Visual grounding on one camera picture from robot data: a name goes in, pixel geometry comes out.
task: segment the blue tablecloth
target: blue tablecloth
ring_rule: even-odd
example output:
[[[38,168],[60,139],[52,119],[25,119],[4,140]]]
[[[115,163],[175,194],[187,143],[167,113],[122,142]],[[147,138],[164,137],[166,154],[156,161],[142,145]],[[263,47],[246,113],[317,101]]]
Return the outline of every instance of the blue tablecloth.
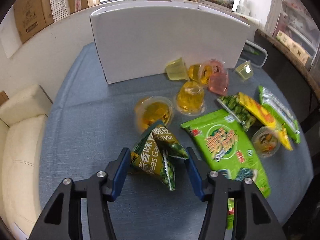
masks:
[[[254,69],[247,81],[229,71],[228,94],[239,91],[259,100],[258,85],[269,88],[290,108],[277,85],[262,70]],[[89,178],[115,160],[123,147],[139,140],[134,126],[134,106],[147,96],[173,98],[183,82],[170,82],[164,74],[108,85],[94,43],[86,45],[66,76],[47,122],[42,143],[39,191],[42,207],[65,177]],[[220,109],[217,95],[206,91],[206,113]],[[194,117],[176,113],[170,131],[184,147],[193,141],[180,124]],[[284,224],[302,200],[313,177],[306,140],[283,147],[262,159],[271,195],[268,202]],[[197,239],[206,203],[194,195],[183,161],[175,161],[176,190],[170,192],[147,175],[128,175],[121,195],[110,203],[110,215],[118,239]],[[86,203],[82,203],[84,239],[89,239]],[[231,238],[227,230],[225,239]]]

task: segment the pea snack packet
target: pea snack packet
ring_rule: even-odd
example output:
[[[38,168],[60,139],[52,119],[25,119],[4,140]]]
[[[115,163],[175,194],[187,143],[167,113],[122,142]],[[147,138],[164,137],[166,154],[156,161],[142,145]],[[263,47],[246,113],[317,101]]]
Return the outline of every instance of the pea snack packet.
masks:
[[[292,151],[292,146],[288,138],[287,130],[284,128],[276,118],[262,105],[256,102],[251,97],[239,92],[239,103],[245,107],[251,114],[253,114],[263,125],[274,130],[281,142],[281,144],[289,151]]]
[[[175,168],[168,159],[168,150],[158,146],[152,130],[160,126],[165,132],[162,121],[152,124],[141,135],[131,152],[131,166],[161,180],[169,190],[175,189]]]
[[[157,121],[152,135],[160,148],[167,150],[170,157],[188,159],[186,150],[181,146],[176,137],[168,131],[163,122]]]
[[[185,122],[182,128],[194,139],[212,170],[228,179],[250,177],[265,197],[270,194],[267,175],[249,138],[224,109]],[[228,225],[232,228],[234,201],[228,201]]]
[[[287,129],[288,135],[300,143],[300,131],[298,121],[293,117],[290,110],[280,102],[280,100],[271,93],[270,90],[259,86],[260,103],[264,108],[273,114],[273,116]]]
[[[245,131],[255,123],[256,118],[239,104],[237,96],[225,96],[217,99],[219,104],[242,125]]]

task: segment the green snack bag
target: green snack bag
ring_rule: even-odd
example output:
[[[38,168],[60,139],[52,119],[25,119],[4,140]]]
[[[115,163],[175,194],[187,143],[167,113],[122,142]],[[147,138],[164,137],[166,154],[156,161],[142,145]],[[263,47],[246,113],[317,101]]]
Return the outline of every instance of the green snack bag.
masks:
[[[301,139],[298,121],[293,117],[290,110],[265,87],[259,86],[259,92],[261,105],[271,112],[283,127],[287,129],[288,135],[295,141],[295,143],[300,143]]]
[[[186,150],[181,146],[176,137],[168,131],[162,121],[155,122],[152,134],[159,147],[166,149],[170,157],[184,160],[189,158]]]
[[[249,138],[234,117],[220,109],[181,125],[193,137],[210,168],[228,179],[251,178],[264,197],[270,195],[267,175]],[[227,228],[233,226],[234,201],[228,201]]]
[[[175,189],[175,169],[168,160],[166,150],[159,150],[151,133],[153,128],[154,125],[150,126],[142,134],[141,141],[133,147],[131,166],[156,177],[173,191]]]
[[[247,131],[257,120],[238,103],[239,99],[237,96],[220,97],[217,99],[217,101],[229,114],[236,119],[239,124],[242,125],[245,131]]]

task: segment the chinese characters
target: chinese characters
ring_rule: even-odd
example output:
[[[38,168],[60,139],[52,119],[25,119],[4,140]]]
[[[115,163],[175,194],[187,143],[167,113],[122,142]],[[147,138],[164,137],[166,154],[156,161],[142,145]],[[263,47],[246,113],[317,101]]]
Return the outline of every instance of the chinese characters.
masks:
[[[235,142],[238,140],[239,136],[235,133],[234,130],[230,130],[228,133],[226,133],[225,129],[223,127],[220,127],[218,131],[214,132],[213,136],[208,136],[206,138],[206,144],[212,154],[212,159],[214,159],[216,155],[222,150],[225,154],[233,147]]]
[[[159,148],[150,133],[147,142],[140,155],[139,167],[146,172],[154,174],[159,156]]]
[[[152,133],[160,141],[173,140],[173,135],[168,131],[166,127],[156,127],[152,130]]]
[[[237,152],[236,152],[236,155],[237,155],[238,161],[239,161],[240,163],[244,163],[244,162],[245,162],[245,158],[244,158],[244,156],[243,156],[243,154],[242,154],[241,151],[237,151]]]

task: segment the white sofa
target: white sofa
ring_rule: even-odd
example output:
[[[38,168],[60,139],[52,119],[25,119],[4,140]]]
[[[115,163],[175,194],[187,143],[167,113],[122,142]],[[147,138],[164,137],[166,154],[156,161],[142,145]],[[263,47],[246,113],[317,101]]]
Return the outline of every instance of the white sofa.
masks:
[[[41,212],[39,162],[51,105],[33,85],[0,106],[0,216],[16,239],[30,235]]]

